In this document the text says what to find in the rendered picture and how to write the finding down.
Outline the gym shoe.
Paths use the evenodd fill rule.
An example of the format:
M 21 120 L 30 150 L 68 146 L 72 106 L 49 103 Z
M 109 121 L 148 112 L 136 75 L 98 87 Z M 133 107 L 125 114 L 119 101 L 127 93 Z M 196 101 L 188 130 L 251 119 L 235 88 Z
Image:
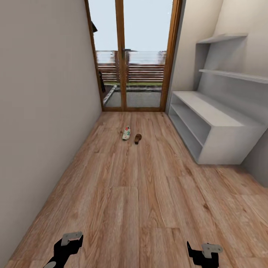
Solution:
M 123 140 L 128 140 L 129 137 L 130 137 L 130 134 L 131 134 L 130 127 L 127 126 L 127 127 L 125 128 L 125 130 L 124 130 L 122 139 L 123 139 Z

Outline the sandal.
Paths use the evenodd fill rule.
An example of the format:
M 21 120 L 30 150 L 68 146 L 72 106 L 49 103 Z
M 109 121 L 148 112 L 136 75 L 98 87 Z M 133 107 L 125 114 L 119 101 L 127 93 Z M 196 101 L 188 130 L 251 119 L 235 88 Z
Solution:
M 135 144 L 138 145 L 139 140 L 141 140 L 141 138 L 142 138 L 142 135 L 141 134 L 137 134 L 136 137 L 135 137 Z

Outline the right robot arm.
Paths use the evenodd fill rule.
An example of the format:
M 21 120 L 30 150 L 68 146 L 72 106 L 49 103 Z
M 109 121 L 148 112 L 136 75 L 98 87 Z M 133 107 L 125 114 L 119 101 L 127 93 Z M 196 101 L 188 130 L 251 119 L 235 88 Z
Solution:
M 189 256 L 193 258 L 195 265 L 201 265 L 202 268 L 218 268 L 218 253 L 223 252 L 223 248 L 216 244 L 202 243 L 203 251 L 192 250 L 187 241 Z

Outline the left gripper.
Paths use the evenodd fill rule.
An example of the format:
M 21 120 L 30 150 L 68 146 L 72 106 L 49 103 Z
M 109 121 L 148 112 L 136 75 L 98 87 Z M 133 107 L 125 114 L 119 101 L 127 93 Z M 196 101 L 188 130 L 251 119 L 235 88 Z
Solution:
M 77 254 L 79 248 L 82 247 L 82 242 L 83 242 L 83 235 L 79 240 L 70 241 L 70 243 L 65 246 L 61 246 L 61 242 L 57 242 L 54 245 L 54 256 L 59 252 L 63 252 L 67 256 L 66 260 L 68 260 L 70 255 Z

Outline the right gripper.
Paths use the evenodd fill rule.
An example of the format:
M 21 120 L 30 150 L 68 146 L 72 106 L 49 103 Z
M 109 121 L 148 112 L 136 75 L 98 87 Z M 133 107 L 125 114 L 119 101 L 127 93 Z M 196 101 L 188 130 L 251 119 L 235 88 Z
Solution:
M 202 251 L 196 251 L 192 250 L 189 242 L 187 241 L 188 246 L 188 253 L 189 256 L 193 258 L 193 262 L 195 265 L 201 265 L 202 268 L 218 268 L 219 262 L 218 262 L 218 254 L 212 252 L 211 256 L 212 258 L 205 258 L 205 256 L 202 254 Z

